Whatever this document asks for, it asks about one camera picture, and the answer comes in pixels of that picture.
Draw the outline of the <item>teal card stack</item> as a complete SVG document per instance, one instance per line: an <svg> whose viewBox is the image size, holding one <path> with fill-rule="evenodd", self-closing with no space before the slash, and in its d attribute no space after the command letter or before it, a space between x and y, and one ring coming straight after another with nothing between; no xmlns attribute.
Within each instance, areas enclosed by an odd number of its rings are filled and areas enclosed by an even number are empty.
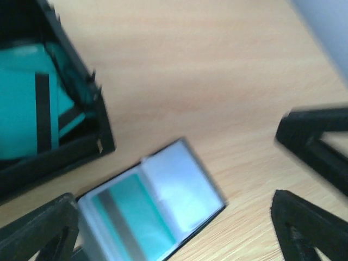
<svg viewBox="0 0 348 261"><path fill-rule="evenodd" d="M56 43L1 50L1 160L56 149L86 118L68 85L82 86Z"/></svg>

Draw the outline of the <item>black leather card holder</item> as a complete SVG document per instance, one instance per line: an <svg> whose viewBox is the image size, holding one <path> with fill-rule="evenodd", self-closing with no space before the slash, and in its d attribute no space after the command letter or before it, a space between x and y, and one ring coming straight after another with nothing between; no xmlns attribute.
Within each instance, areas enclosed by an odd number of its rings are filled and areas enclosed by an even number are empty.
<svg viewBox="0 0 348 261"><path fill-rule="evenodd" d="M167 260L227 206L184 137L78 200L88 260Z"/></svg>

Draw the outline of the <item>black right card bin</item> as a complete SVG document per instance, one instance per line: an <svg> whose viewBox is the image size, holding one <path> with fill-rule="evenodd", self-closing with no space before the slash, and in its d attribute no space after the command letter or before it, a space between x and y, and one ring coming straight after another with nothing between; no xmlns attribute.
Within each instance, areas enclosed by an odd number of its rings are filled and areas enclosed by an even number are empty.
<svg viewBox="0 0 348 261"><path fill-rule="evenodd" d="M95 74L47 1L1 1L1 201L115 150Z"/></svg>

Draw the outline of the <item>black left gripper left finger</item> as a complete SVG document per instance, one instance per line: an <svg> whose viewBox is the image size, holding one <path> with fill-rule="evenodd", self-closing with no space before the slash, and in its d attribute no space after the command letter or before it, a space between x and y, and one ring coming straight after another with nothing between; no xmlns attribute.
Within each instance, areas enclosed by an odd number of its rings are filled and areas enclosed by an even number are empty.
<svg viewBox="0 0 348 261"><path fill-rule="evenodd" d="M78 232L75 197L64 193L1 228L1 260L70 260Z"/></svg>

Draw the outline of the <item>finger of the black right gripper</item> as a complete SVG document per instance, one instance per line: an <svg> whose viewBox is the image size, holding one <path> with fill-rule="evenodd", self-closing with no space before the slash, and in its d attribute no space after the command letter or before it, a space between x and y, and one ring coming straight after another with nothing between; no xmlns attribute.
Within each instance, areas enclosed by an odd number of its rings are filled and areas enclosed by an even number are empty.
<svg viewBox="0 0 348 261"><path fill-rule="evenodd" d="M347 132L347 107L292 110L275 140L346 196L347 156L321 140L326 132Z"/></svg>

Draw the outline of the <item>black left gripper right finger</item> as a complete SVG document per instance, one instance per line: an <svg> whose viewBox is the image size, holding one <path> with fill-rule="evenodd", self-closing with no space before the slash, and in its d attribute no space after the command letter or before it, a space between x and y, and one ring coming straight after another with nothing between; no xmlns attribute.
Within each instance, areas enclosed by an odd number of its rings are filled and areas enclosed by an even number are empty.
<svg viewBox="0 0 348 261"><path fill-rule="evenodd" d="M347 260L347 222L287 190L276 190L270 209L285 260Z"/></svg>

